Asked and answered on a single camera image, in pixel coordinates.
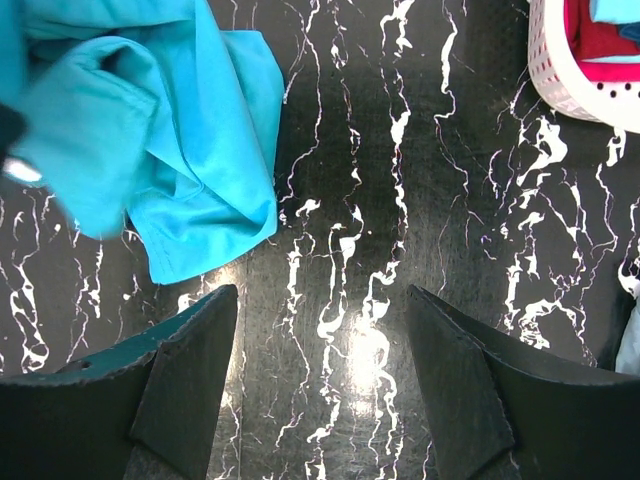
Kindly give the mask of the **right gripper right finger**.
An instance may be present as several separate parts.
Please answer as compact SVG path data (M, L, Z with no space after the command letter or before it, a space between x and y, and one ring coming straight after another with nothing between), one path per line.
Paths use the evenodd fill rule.
M440 478L638 478L638 377L538 350L417 286L405 318Z

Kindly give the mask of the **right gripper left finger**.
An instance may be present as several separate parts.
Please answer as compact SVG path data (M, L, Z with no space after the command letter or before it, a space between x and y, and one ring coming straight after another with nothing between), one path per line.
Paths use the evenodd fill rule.
M2 478L149 478L159 467L205 478L237 302L223 285L57 372L2 378Z

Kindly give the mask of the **teal t shirt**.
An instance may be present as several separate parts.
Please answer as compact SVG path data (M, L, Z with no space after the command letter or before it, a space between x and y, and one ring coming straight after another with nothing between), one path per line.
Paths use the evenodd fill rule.
M263 35L205 1L5 1L1 171L52 192L86 236L131 222L158 284L277 228L284 81Z

